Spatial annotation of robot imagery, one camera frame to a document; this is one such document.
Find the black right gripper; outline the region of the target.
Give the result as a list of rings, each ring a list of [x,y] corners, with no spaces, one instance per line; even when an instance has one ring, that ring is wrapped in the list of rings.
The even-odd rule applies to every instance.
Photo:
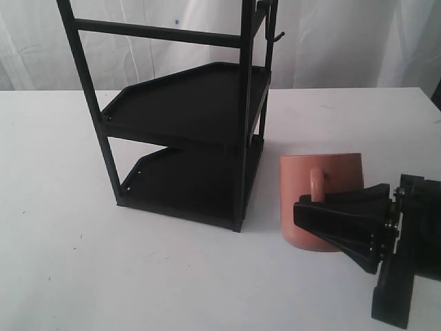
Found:
[[[324,202],[303,195],[294,223],[336,246],[365,272],[375,274],[381,255],[390,185],[329,193]],[[373,291],[371,317],[406,328],[415,276],[440,280],[440,182],[403,174],[393,193],[391,238]]]

